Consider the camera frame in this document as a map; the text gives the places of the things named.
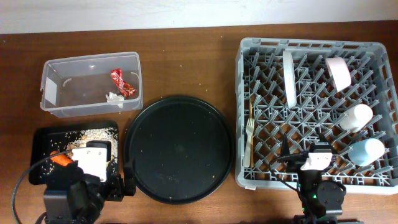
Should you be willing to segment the grey dishwasher rack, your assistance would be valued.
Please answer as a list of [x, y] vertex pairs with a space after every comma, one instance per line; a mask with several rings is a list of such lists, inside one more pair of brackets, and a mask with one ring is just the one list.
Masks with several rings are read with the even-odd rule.
[[[297, 104], [288, 108], [285, 95], [283, 51], [294, 61]], [[337, 92], [326, 58], [345, 60], [351, 85]], [[336, 161], [323, 178], [344, 184], [349, 193], [397, 193], [397, 93], [387, 50], [378, 42], [267, 39], [247, 37], [236, 56], [235, 181], [245, 189], [294, 187], [297, 174], [278, 162], [283, 135], [291, 153], [309, 149], [319, 140], [317, 131], [337, 150]], [[254, 112], [254, 167], [243, 166], [249, 100]], [[371, 107], [373, 118], [357, 133], [342, 129], [342, 114], [358, 105]], [[385, 153], [368, 166], [357, 166], [348, 153], [351, 145], [370, 138], [380, 140]]]

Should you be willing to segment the red snack wrapper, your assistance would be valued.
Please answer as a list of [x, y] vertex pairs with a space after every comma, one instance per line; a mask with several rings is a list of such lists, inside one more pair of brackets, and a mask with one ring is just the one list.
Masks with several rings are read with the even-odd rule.
[[123, 79], [123, 71], [120, 68], [112, 70], [110, 76], [123, 97], [128, 98], [135, 94], [136, 90]]

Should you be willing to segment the clear plastic bin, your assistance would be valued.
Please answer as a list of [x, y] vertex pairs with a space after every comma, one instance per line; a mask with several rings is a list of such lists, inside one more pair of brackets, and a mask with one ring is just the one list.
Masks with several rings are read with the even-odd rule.
[[[110, 73], [120, 68], [123, 79], [135, 90], [118, 102], [108, 103], [105, 95], [120, 94]], [[40, 107], [58, 118], [140, 110], [144, 104], [142, 73], [136, 52], [86, 55], [48, 60], [44, 64]]]

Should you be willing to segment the white cup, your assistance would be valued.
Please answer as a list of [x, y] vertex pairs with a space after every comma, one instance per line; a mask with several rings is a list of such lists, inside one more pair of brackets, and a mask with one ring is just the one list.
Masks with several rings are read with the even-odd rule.
[[338, 125], [351, 133], [357, 133], [373, 118], [373, 111], [370, 106], [358, 104], [346, 110]]

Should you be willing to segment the black rectangular tray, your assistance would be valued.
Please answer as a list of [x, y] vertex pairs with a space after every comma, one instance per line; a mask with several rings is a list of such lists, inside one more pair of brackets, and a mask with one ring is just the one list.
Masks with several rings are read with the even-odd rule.
[[118, 146], [118, 125], [111, 120], [40, 128], [34, 134], [30, 163], [46, 161], [30, 171], [29, 182], [45, 184], [52, 173], [62, 169], [63, 166], [49, 156], [63, 151], [67, 151], [66, 158], [84, 173], [106, 182], [119, 174]]

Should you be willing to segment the light blue cup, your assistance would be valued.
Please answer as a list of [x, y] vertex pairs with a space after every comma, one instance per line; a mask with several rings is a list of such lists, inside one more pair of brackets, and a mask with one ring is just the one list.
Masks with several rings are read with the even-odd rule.
[[351, 145], [352, 150], [348, 157], [357, 166], [368, 166], [385, 153], [384, 144], [376, 139], [370, 138]]

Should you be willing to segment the grey plate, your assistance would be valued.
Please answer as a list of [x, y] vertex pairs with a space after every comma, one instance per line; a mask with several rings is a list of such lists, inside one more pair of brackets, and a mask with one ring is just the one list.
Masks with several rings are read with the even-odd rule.
[[282, 53], [282, 59], [287, 106], [288, 108], [293, 108], [297, 104], [293, 56], [291, 52], [285, 50]]

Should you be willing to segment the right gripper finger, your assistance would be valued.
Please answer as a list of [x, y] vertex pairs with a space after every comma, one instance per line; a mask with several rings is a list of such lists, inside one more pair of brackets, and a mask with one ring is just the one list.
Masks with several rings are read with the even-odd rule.
[[337, 150], [332, 146], [329, 140], [322, 134], [321, 131], [317, 131], [318, 137], [319, 137], [319, 142], [326, 143], [326, 145], [331, 149], [333, 154], [337, 154]]
[[282, 150], [280, 157], [286, 157], [290, 155], [290, 147], [289, 147], [289, 140], [287, 138], [287, 135], [283, 135], [283, 140], [282, 140]]

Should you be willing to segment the orange carrot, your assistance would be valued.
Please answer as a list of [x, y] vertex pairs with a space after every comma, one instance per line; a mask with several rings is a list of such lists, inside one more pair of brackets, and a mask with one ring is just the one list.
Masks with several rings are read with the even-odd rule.
[[56, 163], [56, 164], [58, 164], [60, 166], [64, 166], [64, 167], [66, 167], [69, 164], [73, 163], [73, 160], [68, 156], [68, 152], [67, 151], [64, 151], [64, 152], [53, 151], [53, 152], [50, 153], [51, 156], [55, 155], [55, 154], [57, 156], [54, 156], [54, 157], [50, 158], [54, 163]]

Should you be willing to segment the wooden chopstick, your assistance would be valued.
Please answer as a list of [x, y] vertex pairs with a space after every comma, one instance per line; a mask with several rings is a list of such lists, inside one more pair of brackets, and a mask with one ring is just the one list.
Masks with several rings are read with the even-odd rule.
[[251, 119], [251, 127], [252, 127], [252, 135], [251, 135], [251, 137], [250, 137], [250, 168], [253, 168], [254, 167], [254, 159], [253, 159], [253, 133], [254, 133], [254, 118], [253, 118], [253, 116], [254, 116], [254, 112], [253, 112], [253, 104], [252, 104], [252, 100], [249, 100], [249, 109], [250, 109], [250, 112], [249, 112], [249, 117], [250, 117], [250, 119]]

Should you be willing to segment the pink bowl with scraps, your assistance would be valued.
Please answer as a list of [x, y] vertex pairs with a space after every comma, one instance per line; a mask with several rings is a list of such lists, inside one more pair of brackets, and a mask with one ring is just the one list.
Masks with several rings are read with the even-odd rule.
[[345, 60], [341, 57], [335, 57], [326, 58], [325, 61], [337, 92], [348, 88], [351, 85], [351, 75]]

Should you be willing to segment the white tissue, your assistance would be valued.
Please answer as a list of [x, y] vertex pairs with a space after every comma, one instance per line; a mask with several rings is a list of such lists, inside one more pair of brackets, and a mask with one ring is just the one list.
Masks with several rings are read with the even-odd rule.
[[123, 106], [124, 106], [124, 103], [123, 103], [124, 97], [123, 97], [122, 95], [117, 95], [117, 94], [115, 94], [115, 93], [113, 93], [113, 92], [109, 92], [107, 95], [105, 95], [105, 97], [106, 97], [106, 101], [107, 101], [108, 103], [115, 103], [115, 102], [118, 102], [117, 106], [118, 106], [119, 108], [123, 109]]

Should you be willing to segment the rice and nutshell scraps pile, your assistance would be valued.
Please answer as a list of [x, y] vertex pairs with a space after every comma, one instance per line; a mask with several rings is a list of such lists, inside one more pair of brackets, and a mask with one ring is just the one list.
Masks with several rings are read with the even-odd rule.
[[[108, 162], [107, 168], [112, 167], [113, 170], [117, 172], [118, 130], [115, 127], [51, 131], [42, 136], [42, 144], [37, 147], [40, 151], [39, 159], [48, 157], [53, 151], [67, 151], [68, 156], [72, 158], [72, 149], [86, 146], [86, 143], [92, 140], [111, 142], [111, 160]], [[60, 166], [49, 159], [39, 166], [39, 178], [45, 179], [53, 171], [61, 167], [63, 166]]]

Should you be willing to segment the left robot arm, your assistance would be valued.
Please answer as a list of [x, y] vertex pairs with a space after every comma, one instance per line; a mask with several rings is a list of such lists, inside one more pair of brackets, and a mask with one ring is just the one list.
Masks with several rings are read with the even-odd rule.
[[136, 193], [136, 181], [112, 175], [107, 181], [69, 164], [48, 177], [44, 192], [45, 223], [94, 223], [105, 201], [120, 202]]

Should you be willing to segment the white plastic fork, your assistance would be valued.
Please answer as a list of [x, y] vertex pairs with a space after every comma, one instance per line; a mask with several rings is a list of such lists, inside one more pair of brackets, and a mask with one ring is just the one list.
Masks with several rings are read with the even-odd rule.
[[254, 119], [249, 118], [246, 124], [247, 139], [246, 139], [246, 147], [243, 159], [243, 166], [245, 168], [251, 165], [251, 141], [252, 141], [253, 132], [254, 132]]

